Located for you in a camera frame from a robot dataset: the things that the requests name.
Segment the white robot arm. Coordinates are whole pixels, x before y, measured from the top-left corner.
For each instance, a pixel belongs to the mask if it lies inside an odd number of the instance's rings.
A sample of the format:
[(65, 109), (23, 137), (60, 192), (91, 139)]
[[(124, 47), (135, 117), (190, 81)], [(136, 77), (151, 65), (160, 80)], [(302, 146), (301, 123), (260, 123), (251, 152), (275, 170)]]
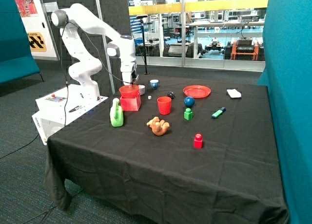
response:
[(78, 59), (77, 63), (69, 67), (69, 75), (79, 82), (85, 100), (100, 99), (98, 84), (91, 79), (91, 75), (102, 69), (102, 62), (86, 50), (78, 35), (78, 28), (88, 34), (106, 36), (111, 40), (107, 44), (106, 53), (111, 58), (120, 59), (124, 85), (130, 85), (138, 79), (135, 42), (131, 36), (121, 35), (80, 3), (75, 3), (70, 8), (54, 11), (51, 19), (52, 23), (59, 28), (70, 56)]

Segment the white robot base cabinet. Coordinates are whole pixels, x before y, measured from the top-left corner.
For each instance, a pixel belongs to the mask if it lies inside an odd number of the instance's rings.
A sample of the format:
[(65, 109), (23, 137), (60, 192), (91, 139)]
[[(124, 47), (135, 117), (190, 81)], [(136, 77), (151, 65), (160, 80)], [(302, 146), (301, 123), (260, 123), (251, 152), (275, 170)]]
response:
[[(36, 99), (39, 111), (32, 115), (32, 119), (42, 143), (46, 145), (51, 135), (106, 99), (106, 96), (99, 96), (94, 100), (88, 99), (84, 95), (82, 87), (76, 84), (70, 84), (68, 87)], [(82, 106), (82, 108), (75, 112), (69, 112), (76, 106)]]

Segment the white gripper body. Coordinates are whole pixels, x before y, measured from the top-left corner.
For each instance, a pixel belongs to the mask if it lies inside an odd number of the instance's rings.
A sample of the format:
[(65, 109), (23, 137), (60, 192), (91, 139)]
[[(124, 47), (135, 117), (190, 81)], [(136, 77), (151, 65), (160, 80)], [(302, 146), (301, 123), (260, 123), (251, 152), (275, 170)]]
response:
[(136, 84), (138, 80), (137, 74), (137, 62), (136, 61), (122, 61), (120, 71), (122, 74), (122, 82), (124, 85)]

